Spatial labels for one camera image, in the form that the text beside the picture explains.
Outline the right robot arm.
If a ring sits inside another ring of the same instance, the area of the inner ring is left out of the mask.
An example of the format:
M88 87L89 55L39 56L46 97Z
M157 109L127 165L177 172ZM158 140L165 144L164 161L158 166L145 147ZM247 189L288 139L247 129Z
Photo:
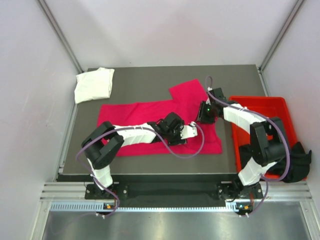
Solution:
M280 118L268 118L243 107L239 103L221 100L202 101L196 121L213 124L217 118L233 123L249 134L251 157L233 181L233 192L245 198L265 173L281 160L286 159L283 180L290 169L290 148L283 122Z

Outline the pink t-shirt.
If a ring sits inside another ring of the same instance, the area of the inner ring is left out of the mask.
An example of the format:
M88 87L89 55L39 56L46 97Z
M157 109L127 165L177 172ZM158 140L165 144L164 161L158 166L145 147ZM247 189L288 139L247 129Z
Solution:
M202 101L208 96L201 83L190 80L169 89L171 99L136 102L131 104L103 104L100 107L97 125L105 121L118 126L141 125L146 122L155 122L165 118L169 113L179 115L186 124L197 117ZM200 124L203 133L189 138L186 144L171 147L174 153L179 155L191 155L196 151L201 154L222 154L222 142L219 139L214 124Z

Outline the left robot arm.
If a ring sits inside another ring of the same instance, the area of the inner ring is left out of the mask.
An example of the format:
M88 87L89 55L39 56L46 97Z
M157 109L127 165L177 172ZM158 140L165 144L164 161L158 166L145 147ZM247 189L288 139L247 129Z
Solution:
M84 150L95 181L96 192L102 198L109 198L114 191L110 164L119 150L137 144L159 143L162 139L169 146L187 143L187 139L197 136L194 123L185 125L185 121L174 112L158 121L149 121L140 125L119 126L109 121L98 126L83 142L87 146L99 136L111 131Z

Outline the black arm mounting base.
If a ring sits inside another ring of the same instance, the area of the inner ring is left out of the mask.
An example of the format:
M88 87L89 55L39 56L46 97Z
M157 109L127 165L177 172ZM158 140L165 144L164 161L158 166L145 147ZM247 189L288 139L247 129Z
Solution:
M121 207L222 207L225 202L261 199L258 186L236 193L230 182L125 182L108 189Z

